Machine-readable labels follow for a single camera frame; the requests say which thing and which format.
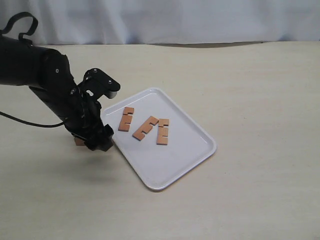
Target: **beige table surface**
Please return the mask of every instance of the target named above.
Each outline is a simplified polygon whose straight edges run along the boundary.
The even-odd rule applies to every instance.
[[[97,67],[121,84],[104,109],[159,87],[218,149],[151,192],[116,147],[0,117],[1,240],[320,239],[320,42],[53,48],[77,83]],[[1,86],[0,102],[59,122],[27,87]]]

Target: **white tray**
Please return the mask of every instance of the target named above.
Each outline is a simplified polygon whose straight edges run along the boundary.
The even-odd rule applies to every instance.
[[[129,132],[118,131],[124,107],[134,108]],[[156,144],[158,125],[142,141],[132,136],[150,116],[169,119],[168,145]],[[158,88],[146,89],[108,107],[101,119],[113,128],[114,143],[142,182],[155,191],[175,182],[217,149],[215,140]]]

